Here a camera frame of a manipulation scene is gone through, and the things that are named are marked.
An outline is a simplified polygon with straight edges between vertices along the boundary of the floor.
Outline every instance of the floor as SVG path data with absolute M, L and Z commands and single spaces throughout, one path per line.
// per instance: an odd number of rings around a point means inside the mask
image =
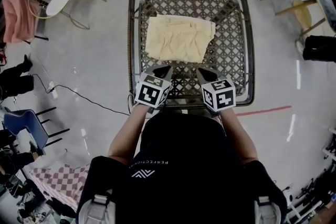
M 334 63 L 303 61 L 295 49 L 300 26 L 293 14 L 275 16 L 275 11 L 291 5 L 292 0 L 248 0 L 253 22 L 256 59 L 255 102 L 235 108 L 237 113 L 286 109 L 241 116 L 240 120 L 256 144 L 259 158 L 277 185 L 290 184 L 297 193 L 316 177 L 330 160 L 323 159 L 322 147 L 331 137 L 336 104 L 336 66 Z M 46 21 L 44 35 L 49 41 L 34 39 L 31 45 L 8 45 L 7 67 L 31 54 L 34 67 L 46 88 L 50 81 L 68 86 L 94 102 L 127 112 L 129 90 L 127 66 L 128 0 L 83 0 L 74 14 L 89 22 L 90 30 L 74 27 L 64 16 Z M 318 10 L 310 7 L 314 22 Z M 326 25 L 316 35 L 329 35 Z M 35 79 L 33 92 L 20 95 L 3 105 L 12 109 L 41 111 L 51 106 L 49 133 L 70 128 L 62 141 L 46 148 L 32 167 L 41 167 L 68 150 L 74 165 L 89 163 L 107 153 L 110 142 L 126 116 L 112 113 L 78 97 L 67 89 L 57 88 L 57 98 L 46 94 Z M 20 136 L 19 149 L 29 149 L 28 135 Z

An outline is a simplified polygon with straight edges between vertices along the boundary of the folded towel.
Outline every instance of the folded towel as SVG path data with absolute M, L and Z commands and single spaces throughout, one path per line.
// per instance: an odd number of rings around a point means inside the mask
M 203 19 L 175 15 L 150 17 L 145 51 L 158 60 L 201 63 L 215 33 L 216 24 Z

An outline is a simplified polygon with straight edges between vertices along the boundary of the black t-shirt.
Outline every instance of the black t-shirt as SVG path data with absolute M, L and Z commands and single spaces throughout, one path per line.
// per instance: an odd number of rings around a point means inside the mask
M 140 152 L 125 167 L 93 159 L 78 212 L 94 194 L 113 189 L 116 223 L 254 223 L 254 200 L 286 200 L 254 161 L 243 165 L 222 126 L 201 116 L 160 113 L 146 124 Z

